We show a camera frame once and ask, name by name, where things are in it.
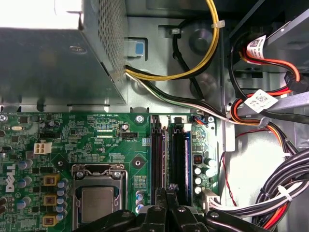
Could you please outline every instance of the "white label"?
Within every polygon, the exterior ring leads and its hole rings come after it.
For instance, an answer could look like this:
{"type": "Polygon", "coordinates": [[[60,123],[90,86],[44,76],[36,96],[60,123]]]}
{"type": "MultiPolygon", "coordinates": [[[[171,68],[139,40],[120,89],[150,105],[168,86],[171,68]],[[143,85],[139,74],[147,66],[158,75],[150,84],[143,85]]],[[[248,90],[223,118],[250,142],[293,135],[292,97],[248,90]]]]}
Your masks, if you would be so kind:
{"type": "Polygon", "coordinates": [[[6,178],[6,183],[8,183],[8,185],[5,187],[5,192],[14,192],[15,191],[15,187],[14,187],[14,182],[15,182],[15,169],[16,166],[15,164],[12,164],[12,166],[8,166],[7,167],[7,178],[6,178]]]}
{"type": "Polygon", "coordinates": [[[257,59],[264,59],[263,46],[264,46],[265,40],[266,40],[266,35],[263,35],[248,44],[247,51],[252,57],[257,58],[257,59]]]}
{"type": "Polygon", "coordinates": [[[250,98],[245,101],[245,104],[257,113],[262,110],[268,109],[273,104],[275,104],[278,99],[265,93],[263,90],[259,89],[250,98]]]}

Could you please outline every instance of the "capacitor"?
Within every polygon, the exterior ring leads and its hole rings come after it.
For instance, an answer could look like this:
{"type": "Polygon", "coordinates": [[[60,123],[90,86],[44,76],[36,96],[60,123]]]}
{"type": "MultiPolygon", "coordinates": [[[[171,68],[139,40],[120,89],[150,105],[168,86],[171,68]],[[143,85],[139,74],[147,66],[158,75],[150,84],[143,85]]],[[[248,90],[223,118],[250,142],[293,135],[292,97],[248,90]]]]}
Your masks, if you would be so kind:
{"type": "Polygon", "coordinates": [[[65,188],[59,188],[58,190],[57,190],[57,196],[59,196],[59,197],[62,197],[62,196],[64,196],[64,194],[66,193],[66,189],[65,188]]]}
{"type": "Polygon", "coordinates": [[[138,201],[142,201],[144,199],[144,193],[142,191],[137,191],[135,193],[135,196],[136,196],[136,200],[138,201]]]}
{"type": "Polygon", "coordinates": [[[59,204],[56,206],[56,211],[57,213],[62,213],[64,211],[63,205],[59,204]]]}
{"type": "Polygon", "coordinates": [[[20,179],[18,182],[17,182],[17,186],[21,189],[25,188],[26,186],[29,186],[32,182],[32,179],[29,177],[29,176],[26,176],[25,178],[23,179],[20,179]]]}
{"type": "Polygon", "coordinates": [[[135,204],[136,204],[136,205],[144,204],[144,202],[143,202],[143,201],[136,200],[136,201],[135,201],[135,204]]]}
{"type": "Polygon", "coordinates": [[[49,125],[50,127],[54,127],[54,126],[55,126],[55,121],[49,121],[49,122],[48,122],[48,125],[49,125]]]}
{"type": "Polygon", "coordinates": [[[210,159],[210,158],[206,158],[204,160],[204,163],[212,168],[215,168],[217,166],[217,161],[210,159]]]}
{"type": "Polygon", "coordinates": [[[3,213],[5,213],[5,211],[6,211],[6,207],[5,206],[0,206],[0,215],[1,214],[3,214],[3,213]]]}
{"type": "Polygon", "coordinates": [[[57,204],[63,204],[67,200],[67,196],[63,195],[62,197],[57,198],[57,204]]]}
{"type": "Polygon", "coordinates": [[[29,169],[29,168],[32,167],[32,165],[33,165],[32,160],[30,160],[30,159],[23,160],[23,161],[20,161],[18,163],[18,169],[20,169],[20,170],[29,169]]]}
{"type": "Polygon", "coordinates": [[[19,200],[16,204],[17,209],[24,209],[31,204],[30,197],[24,197],[23,199],[19,200]]]}
{"type": "Polygon", "coordinates": [[[123,124],[123,125],[121,126],[121,129],[122,129],[123,131],[127,131],[129,128],[130,128],[130,125],[127,124],[127,123],[125,123],[125,124],[123,124]]]}
{"type": "Polygon", "coordinates": [[[195,167],[193,172],[195,175],[200,175],[202,173],[202,170],[199,167],[195,167]]]}
{"type": "Polygon", "coordinates": [[[57,186],[58,188],[64,188],[65,186],[68,185],[68,179],[62,179],[58,182],[57,186]]]}
{"type": "Polygon", "coordinates": [[[7,199],[5,197],[0,198],[0,205],[4,205],[7,203],[7,199]]]}
{"type": "Polygon", "coordinates": [[[68,215],[68,212],[64,210],[63,212],[56,215],[56,220],[61,221],[68,215]]]}
{"type": "Polygon", "coordinates": [[[40,128],[45,128],[46,127],[46,123],[45,122],[41,122],[40,123],[40,128]]]}
{"type": "Polygon", "coordinates": [[[202,192],[202,188],[200,187],[200,186],[196,186],[195,188],[194,188],[194,193],[195,194],[200,194],[202,192]]]}
{"type": "Polygon", "coordinates": [[[205,168],[203,172],[209,178],[214,177],[216,175],[215,169],[211,169],[211,168],[205,168]]]}
{"type": "Polygon", "coordinates": [[[144,205],[143,204],[139,204],[138,206],[136,206],[136,208],[135,208],[135,212],[138,214],[139,213],[139,211],[140,211],[140,209],[141,208],[143,208],[144,207],[144,205]]]}
{"type": "Polygon", "coordinates": [[[195,183],[196,185],[200,185],[202,182],[203,182],[203,180],[202,180],[201,177],[196,177],[196,178],[194,179],[194,183],[195,183]]]}

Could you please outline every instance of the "barcode sticker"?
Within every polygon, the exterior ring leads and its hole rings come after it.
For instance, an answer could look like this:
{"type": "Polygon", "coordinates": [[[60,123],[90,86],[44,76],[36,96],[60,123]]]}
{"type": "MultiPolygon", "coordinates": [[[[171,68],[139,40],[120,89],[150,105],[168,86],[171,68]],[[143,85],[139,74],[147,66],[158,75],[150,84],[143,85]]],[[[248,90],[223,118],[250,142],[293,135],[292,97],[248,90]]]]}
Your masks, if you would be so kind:
{"type": "Polygon", "coordinates": [[[248,44],[247,51],[252,57],[258,58],[258,59],[264,59],[263,46],[264,46],[265,40],[266,40],[266,35],[263,35],[248,44]]]}
{"type": "Polygon", "coordinates": [[[268,109],[269,107],[274,105],[277,101],[278,99],[270,96],[268,93],[259,89],[245,101],[245,104],[254,111],[256,111],[257,113],[259,113],[262,110],[268,109]]]}

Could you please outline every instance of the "screw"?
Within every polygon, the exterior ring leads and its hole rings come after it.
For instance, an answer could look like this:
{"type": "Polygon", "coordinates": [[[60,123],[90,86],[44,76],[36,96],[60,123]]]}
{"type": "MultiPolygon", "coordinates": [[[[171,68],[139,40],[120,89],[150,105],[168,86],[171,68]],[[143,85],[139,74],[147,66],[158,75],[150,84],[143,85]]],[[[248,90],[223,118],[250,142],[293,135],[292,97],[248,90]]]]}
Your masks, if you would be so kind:
{"type": "Polygon", "coordinates": [[[208,117],[208,122],[214,122],[214,117],[208,117]]]}
{"type": "Polygon", "coordinates": [[[178,207],[178,209],[177,209],[179,212],[184,212],[185,211],[185,208],[184,207],[178,207]]]}
{"type": "Polygon", "coordinates": [[[0,115],[0,122],[4,122],[6,120],[8,120],[7,115],[0,115]]]}
{"type": "Polygon", "coordinates": [[[157,212],[158,212],[158,211],[161,211],[161,208],[160,208],[159,206],[155,206],[155,207],[154,207],[154,211],[157,211],[157,212]]]}
{"type": "Polygon", "coordinates": [[[114,176],[116,178],[120,178],[121,177],[121,172],[114,172],[114,176]]]}
{"type": "Polygon", "coordinates": [[[211,213],[211,217],[212,217],[212,218],[218,218],[218,217],[219,217],[219,214],[216,213],[216,212],[212,212],[212,213],[211,213]]]}
{"type": "Polygon", "coordinates": [[[142,115],[137,115],[135,121],[137,121],[138,123],[142,123],[144,121],[144,117],[142,115]]]}
{"type": "Polygon", "coordinates": [[[78,172],[78,173],[76,173],[76,177],[83,178],[84,177],[84,173],[78,172]]]}
{"type": "Polygon", "coordinates": [[[169,190],[178,191],[179,190],[178,185],[174,184],[174,183],[170,183],[169,184],[169,190]]]}
{"type": "Polygon", "coordinates": [[[130,214],[129,212],[124,212],[121,216],[122,216],[123,218],[126,218],[126,217],[131,216],[131,214],[130,214]]]}

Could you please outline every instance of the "white connector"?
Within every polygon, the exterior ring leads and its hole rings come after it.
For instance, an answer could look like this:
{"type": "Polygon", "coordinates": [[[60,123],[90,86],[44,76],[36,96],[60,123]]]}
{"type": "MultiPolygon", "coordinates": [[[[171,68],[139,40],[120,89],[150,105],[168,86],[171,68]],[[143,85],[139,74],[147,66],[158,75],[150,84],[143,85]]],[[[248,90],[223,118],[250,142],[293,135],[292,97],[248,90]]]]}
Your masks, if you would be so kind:
{"type": "Polygon", "coordinates": [[[220,197],[217,194],[215,194],[213,191],[211,191],[210,189],[204,189],[201,192],[201,196],[202,198],[200,200],[200,203],[201,203],[202,209],[205,210],[205,213],[211,210],[211,206],[210,206],[211,200],[220,202],[220,197]]]}
{"type": "Polygon", "coordinates": [[[46,155],[52,152],[53,143],[37,143],[34,144],[33,153],[38,155],[46,155]]]}
{"type": "Polygon", "coordinates": [[[161,123],[161,129],[167,129],[169,127],[169,117],[166,115],[159,115],[159,121],[161,123]]]}

